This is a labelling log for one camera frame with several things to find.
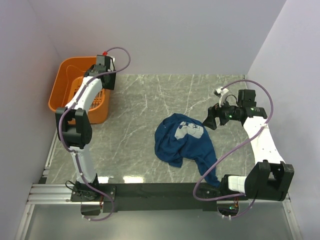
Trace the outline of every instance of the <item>wall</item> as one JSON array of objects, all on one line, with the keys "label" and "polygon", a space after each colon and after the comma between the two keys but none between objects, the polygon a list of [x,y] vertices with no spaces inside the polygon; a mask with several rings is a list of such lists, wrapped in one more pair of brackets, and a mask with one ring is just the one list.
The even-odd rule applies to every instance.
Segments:
[{"label": "wall", "polygon": [[0,233],[14,238],[55,131],[47,102],[60,58],[30,4],[0,7]]},{"label": "wall", "polygon": [[[295,168],[290,196],[305,240],[320,234],[319,12],[318,0],[288,0],[248,73],[273,97],[270,128],[279,152]],[[259,91],[258,102],[266,105],[261,96]]]},{"label": "wall", "polygon": [[248,72],[285,2],[29,1],[63,59],[123,46],[132,54],[126,73],[236,75]]}]

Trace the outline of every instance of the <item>gray marble tabletop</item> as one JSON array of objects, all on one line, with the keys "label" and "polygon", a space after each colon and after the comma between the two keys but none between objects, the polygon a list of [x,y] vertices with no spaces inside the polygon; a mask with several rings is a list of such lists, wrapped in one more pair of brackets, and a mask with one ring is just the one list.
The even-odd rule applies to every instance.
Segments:
[{"label": "gray marble tabletop", "polygon": [[[118,75],[111,92],[108,118],[92,125],[91,155],[100,182],[109,183],[194,183],[199,171],[193,160],[184,159],[181,168],[169,166],[154,152],[155,131],[173,113],[203,121],[207,109],[218,102],[214,89],[241,79],[240,75]],[[244,83],[230,86],[238,95]],[[213,131],[207,128],[217,158],[247,138],[240,122],[229,121]],[[234,152],[216,169],[225,174],[246,176],[254,166],[250,144]],[[60,142],[57,143],[47,184],[74,181],[76,170]]]}]

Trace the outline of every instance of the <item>purple hose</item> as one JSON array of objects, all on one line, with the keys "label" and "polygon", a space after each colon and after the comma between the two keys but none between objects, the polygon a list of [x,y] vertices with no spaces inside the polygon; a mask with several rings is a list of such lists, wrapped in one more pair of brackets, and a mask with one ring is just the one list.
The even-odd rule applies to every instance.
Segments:
[{"label": "purple hose", "polygon": [[[241,79],[241,80],[237,80],[231,83],[228,83],[227,85],[225,85],[221,90],[229,87],[232,84],[235,83],[240,83],[240,82],[247,82],[247,83],[253,83],[257,86],[259,86],[268,96],[269,101],[270,101],[270,106],[271,106],[271,111],[270,111],[270,115],[268,116],[268,118],[265,121],[265,124],[267,124],[270,119],[272,118],[273,114],[274,114],[274,103],[272,101],[272,98],[269,94],[269,92],[258,82],[256,81],[252,81],[252,80],[248,80],[248,79]],[[232,154],[233,152],[235,152],[236,150],[238,150],[239,148],[241,148],[242,146],[246,145],[247,143],[250,143],[253,139],[255,139],[256,137],[259,136],[259,134],[263,131],[263,129],[265,128],[265,126],[262,126],[259,131],[251,138],[248,138],[247,140],[245,140],[244,142],[242,142],[241,144],[239,144],[238,146],[236,146],[234,149],[232,149],[231,151],[227,152],[226,154],[224,154],[222,157],[220,157],[201,177],[200,179],[196,182],[194,189],[193,189],[193,197],[199,201],[204,201],[204,202],[208,202],[208,201],[218,201],[218,200],[222,200],[222,199],[227,199],[227,198],[233,198],[233,197],[239,197],[239,196],[244,196],[244,193],[237,193],[237,194],[230,194],[230,195],[226,195],[226,196],[219,196],[219,197],[213,197],[213,198],[200,198],[198,196],[196,196],[196,192],[198,190],[198,187],[201,183],[201,181],[203,179],[205,179],[205,177],[219,164],[221,163],[222,160],[224,160],[226,157],[228,157],[230,154]],[[243,214],[245,214],[250,208],[251,206],[254,204],[255,200],[252,201],[252,203],[250,204],[250,206],[243,211],[242,213],[236,215],[236,216],[232,216],[231,218],[236,218],[239,217]]]},{"label": "purple hose", "polygon": [[114,203],[114,200],[113,200],[109,195],[107,195],[106,193],[104,193],[104,192],[102,192],[102,191],[94,188],[93,186],[91,186],[91,185],[88,183],[87,179],[85,178],[85,176],[83,175],[83,172],[82,172],[82,168],[81,168],[80,161],[79,161],[79,157],[78,157],[78,152],[77,152],[76,150],[70,150],[70,149],[68,148],[68,146],[67,146],[64,138],[63,138],[63,134],[62,134],[62,122],[63,122],[65,116],[68,114],[68,112],[70,112],[71,109],[73,109],[73,108],[77,105],[77,102],[80,100],[80,98],[81,98],[82,95],[84,94],[86,88],[88,87],[88,85],[89,85],[90,83],[93,82],[93,80],[95,80],[95,79],[97,79],[98,77],[101,77],[101,76],[103,76],[103,75],[109,75],[109,74],[115,74],[115,73],[121,72],[121,71],[123,71],[124,69],[126,69],[126,68],[129,66],[129,64],[130,64],[130,62],[131,62],[131,56],[130,56],[129,52],[128,52],[125,48],[119,47],[119,46],[112,47],[112,48],[108,49],[107,52],[109,52],[109,51],[111,51],[111,50],[113,50],[113,49],[121,49],[121,50],[125,51],[126,54],[128,55],[128,63],[127,63],[123,68],[120,68],[119,70],[102,72],[102,73],[97,74],[97,75],[95,75],[94,77],[92,77],[92,78],[87,82],[87,84],[84,85],[84,87],[83,87],[82,90],[80,91],[78,97],[75,99],[75,102],[62,114],[62,116],[61,116],[61,118],[60,118],[60,120],[59,120],[59,124],[58,124],[58,134],[59,134],[59,137],[60,137],[60,141],[61,141],[63,147],[64,147],[69,153],[75,153],[76,165],[77,165],[78,171],[79,171],[80,176],[81,176],[83,182],[85,183],[85,185],[87,185],[88,188],[90,188],[90,189],[96,191],[97,193],[99,193],[99,194],[105,196],[106,198],[108,198],[108,199],[110,200],[111,204],[112,204],[110,213],[109,213],[107,216],[103,217],[103,218],[99,218],[99,219],[92,218],[92,219],[91,219],[91,218],[89,218],[89,217],[87,217],[87,216],[84,217],[84,218],[86,218],[86,219],[88,219],[88,220],[90,220],[90,221],[94,221],[94,222],[106,220],[107,218],[109,218],[109,217],[112,215],[112,213],[115,211],[115,203]]}]

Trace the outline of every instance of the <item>purple cable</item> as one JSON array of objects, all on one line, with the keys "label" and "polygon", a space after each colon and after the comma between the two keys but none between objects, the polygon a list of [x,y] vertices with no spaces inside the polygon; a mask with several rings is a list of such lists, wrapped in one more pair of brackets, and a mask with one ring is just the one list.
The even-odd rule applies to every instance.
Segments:
[{"label": "purple cable", "polygon": [[[270,111],[270,115],[268,116],[268,118],[266,119],[265,121],[265,124],[267,124],[273,114],[274,114],[274,103],[272,101],[272,98],[269,94],[269,92],[258,82],[256,81],[252,81],[252,80],[248,80],[248,79],[241,79],[241,80],[237,80],[237,81],[234,81],[234,82],[231,82],[231,83],[228,83],[227,85],[225,85],[221,90],[229,87],[230,85],[232,84],[236,84],[236,83],[240,83],[240,82],[247,82],[247,83],[253,83],[257,86],[259,86],[265,93],[266,95],[268,96],[269,98],[269,101],[270,101],[270,106],[271,106],[271,111]],[[255,139],[256,137],[259,136],[259,134],[263,131],[263,129],[265,128],[265,126],[262,126],[259,131],[251,138],[248,138],[247,140],[245,140],[244,142],[242,142],[241,144],[239,144],[238,146],[236,146],[234,149],[232,149],[231,151],[227,152],[226,154],[224,154],[222,157],[220,157],[201,177],[200,179],[196,182],[195,186],[194,186],[194,189],[193,189],[193,197],[199,201],[204,201],[204,202],[208,202],[208,201],[218,201],[218,200],[222,200],[222,199],[227,199],[227,198],[233,198],[233,197],[239,197],[239,196],[244,196],[245,194],[244,193],[237,193],[237,194],[230,194],[230,195],[226,195],[226,196],[219,196],[219,197],[213,197],[213,198],[200,198],[198,196],[196,196],[196,192],[198,190],[198,187],[201,183],[201,181],[203,179],[205,179],[205,177],[221,162],[223,161],[226,157],[228,157],[230,154],[232,154],[233,152],[235,152],[236,150],[238,150],[239,148],[241,148],[242,146],[246,145],[247,143],[250,143],[253,139]],[[251,206],[254,204],[255,202],[255,199],[252,201],[252,203],[249,205],[249,207],[241,212],[240,214],[236,215],[236,216],[232,216],[231,218],[236,218],[236,217],[240,217],[241,215],[245,214],[250,208]]]},{"label": "purple cable", "polygon": [[124,69],[126,69],[126,68],[129,66],[129,64],[130,64],[130,62],[131,62],[130,53],[129,53],[125,48],[120,47],[120,46],[112,47],[112,48],[108,49],[106,52],[109,52],[109,51],[111,51],[111,50],[113,50],[113,49],[121,49],[121,50],[125,51],[126,54],[128,55],[128,63],[127,63],[123,68],[120,68],[119,70],[102,72],[102,73],[97,74],[97,75],[95,75],[94,77],[92,77],[92,78],[87,82],[87,84],[84,85],[84,87],[83,87],[82,90],[80,91],[78,97],[75,99],[75,102],[62,114],[62,116],[61,116],[61,118],[60,118],[60,120],[59,120],[59,124],[58,124],[58,134],[59,134],[59,137],[60,137],[60,141],[61,141],[63,147],[64,147],[69,153],[75,153],[76,165],[77,165],[78,171],[79,171],[80,176],[81,176],[83,182],[85,183],[85,185],[87,185],[87,187],[90,188],[90,189],[92,189],[93,191],[95,191],[95,192],[97,192],[97,193],[105,196],[106,198],[108,198],[109,201],[110,201],[111,204],[112,204],[110,213],[109,213],[107,216],[103,217],[103,218],[99,218],[99,219],[92,218],[92,219],[91,219],[91,218],[89,218],[89,217],[87,217],[87,216],[84,217],[85,219],[88,219],[89,221],[93,221],[93,222],[103,221],[103,220],[106,220],[107,218],[109,218],[109,217],[112,215],[112,213],[115,211],[115,203],[114,203],[114,200],[113,200],[109,195],[107,195],[106,193],[104,193],[104,192],[102,192],[102,191],[94,188],[93,186],[91,186],[91,185],[88,183],[87,179],[85,178],[85,176],[83,175],[83,172],[82,172],[82,168],[81,168],[80,161],[79,161],[79,157],[78,157],[78,152],[77,152],[76,150],[70,150],[70,149],[68,148],[68,146],[67,146],[64,138],[63,138],[63,134],[62,134],[62,122],[63,122],[65,116],[68,114],[68,112],[70,112],[71,109],[73,109],[73,108],[76,106],[77,102],[80,100],[80,98],[82,97],[82,95],[84,94],[85,90],[87,89],[87,87],[89,86],[90,83],[92,83],[92,82],[93,82],[95,79],[97,79],[98,77],[101,77],[101,76],[103,76],[103,75],[109,75],[109,74],[115,74],[115,73],[121,72],[121,71],[123,71]]}]

